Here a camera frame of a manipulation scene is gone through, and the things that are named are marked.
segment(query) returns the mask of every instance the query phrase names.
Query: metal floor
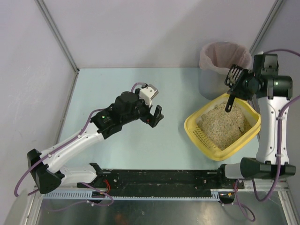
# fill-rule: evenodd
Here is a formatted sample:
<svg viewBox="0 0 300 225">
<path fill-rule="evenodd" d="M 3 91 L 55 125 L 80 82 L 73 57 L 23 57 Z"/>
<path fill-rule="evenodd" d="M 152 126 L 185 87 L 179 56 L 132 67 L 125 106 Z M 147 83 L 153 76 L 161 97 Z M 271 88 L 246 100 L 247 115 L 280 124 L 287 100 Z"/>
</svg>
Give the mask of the metal floor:
<svg viewBox="0 0 300 225">
<path fill-rule="evenodd" d="M 77 200 L 44 199 L 37 225 L 228 225 L 288 224 L 277 192 L 266 203 L 258 203 L 253 193 L 240 192 L 240 201 L 256 216 L 245 219 L 238 206 L 205 201 L 118 200 L 109 207 L 91 207 L 85 203 L 60 209 Z"/>
</svg>

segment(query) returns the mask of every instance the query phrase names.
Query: table surface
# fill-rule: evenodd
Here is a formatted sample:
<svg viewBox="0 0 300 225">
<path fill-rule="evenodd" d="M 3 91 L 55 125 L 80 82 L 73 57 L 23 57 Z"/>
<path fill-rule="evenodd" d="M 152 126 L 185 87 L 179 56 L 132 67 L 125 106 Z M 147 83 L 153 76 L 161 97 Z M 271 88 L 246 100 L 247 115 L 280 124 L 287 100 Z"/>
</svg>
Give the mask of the table surface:
<svg viewBox="0 0 300 225">
<path fill-rule="evenodd" d="M 158 88 L 153 105 L 162 106 L 165 118 L 155 128 L 140 120 L 126 124 L 119 133 L 78 154 L 67 166 L 96 162 L 107 169 L 204 170 L 240 162 L 242 157 L 255 157 L 256 137 L 222 162 L 207 158 L 190 141 L 184 121 L 209 102 L 198 90 L 200 72 L 199 68 L 81 69 L 60 140 L 80 130 L 92 110 L 106 108 L 136 82 L 151 83 Z"/>
<path fill-rule="evenodd" d="M 248 221 L 237 205 L 222 207 L 215 201 L 117 200 L 110 207 L 91 207 L 82 203 L 67 210 L 51 212 L 48 209 L 61 209 L 78 200 L 44 199 L 37 225 L 288 224 L 278 193 L 264 203 L 259 203 L 253 193 L 240 192 L 239 198 L 254 212 L 256 222 Z"/>
</svg>

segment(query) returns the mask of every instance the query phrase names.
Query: cable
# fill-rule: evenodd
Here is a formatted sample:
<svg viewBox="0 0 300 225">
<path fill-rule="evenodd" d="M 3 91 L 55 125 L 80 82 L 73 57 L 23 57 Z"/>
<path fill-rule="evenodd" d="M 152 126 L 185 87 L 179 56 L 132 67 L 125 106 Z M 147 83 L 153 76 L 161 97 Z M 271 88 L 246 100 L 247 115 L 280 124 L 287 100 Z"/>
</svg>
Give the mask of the cable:
<svg viewBox="0 0 300 225">
<path fill-rule="evenodd" d="M 239 206 L 239 208 L 242 211 L 244 217 L 246 217 L 251 222 L 255 222 L 256 218 L 255 218 L 254 212 L 248 206 L 240 203 L 240 199 L 239 199 L 239 196 L 238 196 L 238 190 L 237 190 L 238 182 L 239 182 L 239 180 L 236 180 L 235 185 L 233 186 L 235 197 L 236 197 L 236 201 L 237 201 L 237 203 L 234 203 L 234 205 L 238 205 Z M 246 209 L 252 214 L 253 219 L 249 218 L 249 216 L 247 215 Z"/>
<path fill-rule="evenodd" d="M 295 51 L 290 50 L 290 49 L 285 49 L 285 48 L 272 49 L 272 50 L 266 51 L 265 54 L 273 53 L 273 52 L 287 52 L 287 53 L 292 53 L 292 54 L 297 55 L 297 56 L 300 57 L 300 53 L 295 52 Z"/>
<path fill-rule="evenodd" d="M 132 87 L 132 89 L 131 89 L 131 92 L 133 92 L 133 91 L 135 90 L 135 87 L 136 87 L 137 85 L 145 86 L 146 84 L 143 83 L 143 82 L 136 82 L 136 83 L 133 85 L 133 87 Z"/>
<path fill-rule="evenodd" d="M 102 191 L 100 191 L 100 190 L 98 190 L 98 189 L 92 187 L 91 185 L 89 185 L 89 184 L 87 184 L 87 183 L 83 183 L 83 182 L 82 182 L 82 184 L 85 185 L 86 187 L 91 188 L 91 189 L 93 189 L 93 190 L 95 190 L 95 191 L 101 193 L 102 195 L 105 195 L 106 197 L 110 198 L 110 199 L 111 199 L 111 202 L 108 203 L 108 204 L 100 204 L 100 203 L 91 202 L 91 201 L 89 201 L 89 200 L 83 200 L 83 201 L 75 202 L 75 203 L 73 203 L 73 204 L 71 204 L 71 205 L 68 205 L 68 206 L 66 206 L 66 207 L 64 207 L 64 208 L 57 209 L 57 210 L 52 210 L 52 209 L 49 209 L 49 208 L 47 208 L 47 207 L 45 207 L 45 208 L 46 208 L 48 211 L 51 211 L 51 212 L 60 212 L 60 211 L 67 210 L 67 209 L 71 208 L 71 207 L 74 206 L 74 205 L 78 205 L 78 204 L 82 204 L 82 203 L 89 203 L 89 204 L 91 204 L 91 206 L 94 206 L 94 205 L 96 205 L 96 206 L 110 206 L 111 204 L 113 204 L 113 202 L 114 202 L 113 197 L 111 197 L 109 194 L 107 194 L 107 193 L 105 193 L 105 192 L 102 192 Z"/>
<path fill-rule="evenodd" d="M 295 52 L 293 50 L 289 50 L 289 49 L 274 49 L 274 50 L 270 50 L 270 51 L 267 51 L 265 53 L 272 53 L 272 52 L 288 52 L 288 53 L 292 53 L 292 54 L 295 54 L 297 56 L 300 57 L 300 53 L 298 52 Z M 297 100 L 300 99 L 300 95 L 295 97 L 294 99 L 292 99 L 291 101 L 289 101 L 285 106 L 283 106 L 283 108 L 280 110 L 279 112 L 279 115 L 278 115 L 278 128 L 277 128 L 277 157 L 276 157 L 276 161 L 277 161 L 277 171 L 276 171 L 276 176 L 274 178 L 274 182 L 270 188 L 270 191 L 267 193 L 267 195 L 260 199 L 258 197 L 258 194 L 257 194 L 257 190 L 256 190 L 256 185 L 255 185 L 255 181 L 254 179 L 252 179 L 252 184 L 253 184 L 253 190 L 254 190 L 254 194 L 255 194 L 255 197 L 256 199 L 259 201 L 259 202 L 265 202 L 268 200 L 268 198 L 270 198 L 270 196 L 273 194 L 273 191 L 277 185 L 277 182 L 279 180 L 279 176 L 280 176 L 280 169 L 281 169 L 281 140 L 282 140 L 282 119 L 283 119 L 283 114 L 285 112 L 285 110 L 291 105 L 293 104 L 294 102 L 296 102 Z"/>
<path fill-rule="evenodd" d="M 109 193 L 111 191 L 111 186 L 109 185 L 108 180 L 105 180 L 104 182 L 106 183 L 106 187 L 108 187 L 107 193 Z"/>
<path fill-rule="evenodd" d="M 233 202 L 233 203 L 229 203 L 229 204 L 224 204 L 221 199 L 220 199 L 220 203 L 222 204 L 222 206 L 229 206 L 229 205 L 238 205 L 240 210 L 242 211 L 244 217 L 249 220 L 250 222 L 255 222 L 256 221 L 256 217 L 254 215 L 254 212 L 246 205 L 240 203 L 240 199 L 238 197 L 238 182 L 239 180 L 236 180 L 236 182 L 233 184 L 233 189 L 234 189 L 234 193 L 235 193 L 235 197 L 237 202 Z M 247 210 L 252 214 L 253 219 L 249 218 L 248 214 L 247 214 Z"/>
<path fill-rule="evenodd" d="M 103 109 L 96 109 L 96 110 L 93 110 L 93 111 L 90 113 L 90 115 L 89 115 L 89 117 L 88 117 L 88 120 L 86 121 L 84 127 L 82 128 L 82 130 L 79 132 L 78 135 L 82 135 L 82 134 L 84 133 L 86 127 L 88 126 L 88 124 L 89 124 L 89 122 L 90 122 L 90 119 L 91 119 L 92 115 L 93 115 L 95 112 L 99 112 L 99 111 L 102 111 L 102 110 L 103 110 Z M 66 147 L 67 145 L 69 145 L 70 143 L 72 143 L 73 141 L 75 141 L 77 138 L 78 138 L 78 136 L 73 137 L 71 140 L 69 140 L 68 142 L 62 144 L 62 145 L 59 146 L 57 149 L 54 149 L 53 151 L 49 152 L 49 154 L 50 154 L 50 155 L 54 154 L 55 152 L 61 150 L 62 148 Z M 14 194 L 15 194 L 16 197 L 19 196 L 19 194 L 18 194 L 18 189 L 19 189 L 20 184 L 21 184 L 22 181 L 24 180 L 24 178 L 25 178 L 25 177 L 31 172 L 31 170 L 33 170 L 38 164 L 40 164 L 40 163 L 43 162 L 46 158 L 48 158 L 48 155 L 49 155 L 49 154 L 45 155 L 45 156 L 42 157 L 39 161 L 37 161 L 35 164 L 33 164 L 33 165 L 32 165 L 32 166 L 31 166 L 31 167 L 23 174 L 23 176 L 19 179 L 19 181 L 17 182 L 17 184 L 16 184 L 16 186 L 15 186 L 15 190 L 14 190 Z M 37 189 L 37 190 L 34 190 L 34 191 L 32 191 L 32 192 L 30 192 L 30 193 L 28 194 L 28 196 L 29 196 L 29 195 L 32 195 L 32 194 L 34 194 L 34 193 L 36 193 L 37 191 L 38 191 L 38 189 Z"/>
</svg>

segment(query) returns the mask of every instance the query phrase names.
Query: light blue table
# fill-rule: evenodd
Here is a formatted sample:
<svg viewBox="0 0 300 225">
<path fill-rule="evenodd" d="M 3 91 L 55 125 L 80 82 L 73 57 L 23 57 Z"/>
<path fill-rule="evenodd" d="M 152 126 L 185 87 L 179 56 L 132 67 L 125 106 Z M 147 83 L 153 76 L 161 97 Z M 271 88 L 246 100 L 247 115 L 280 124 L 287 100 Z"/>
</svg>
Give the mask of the light blue table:
<svg viewBox="0 0 300 225">
<path fill-rule="evenodd" d="M 96 162 L 107 169 L 217 169 L 223 163 L 255 157 L 256 137 L 223 162 L 210 160 L 190 141 L 184 121 L 209 102 L 198 91 L 200 72 L 198 68 L 81 69 L 60 140 L 80 130 L 92 110 L 106 108 L 135 82 L 151 83 L 158 88 L 153 104 L 154 108 L 157 104 L 162 106 L 165 118 L 156 128 L 140 120 L 129 123 L 121 132 L 91 146 L 67 165 Z"/>
</svg>

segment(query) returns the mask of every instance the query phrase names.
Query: red wire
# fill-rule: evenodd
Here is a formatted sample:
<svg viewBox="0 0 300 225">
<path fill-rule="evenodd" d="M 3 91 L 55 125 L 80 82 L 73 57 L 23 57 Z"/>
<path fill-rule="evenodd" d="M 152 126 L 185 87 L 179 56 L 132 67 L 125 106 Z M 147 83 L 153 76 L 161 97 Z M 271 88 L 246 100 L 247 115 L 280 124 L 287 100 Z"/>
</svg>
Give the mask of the red wire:
<svg viewBox="0 0 300 225">
<path fill-rule="evenodd" d="M 107 188 L 107 186 L 108 186 L 107 193 L 109 193 L 110 190 L 111 190 L 111 186 L 109 185 L 108 180 L 104 180 L 104 182 L 106 183 L 106 188 Z"/>
</svg>

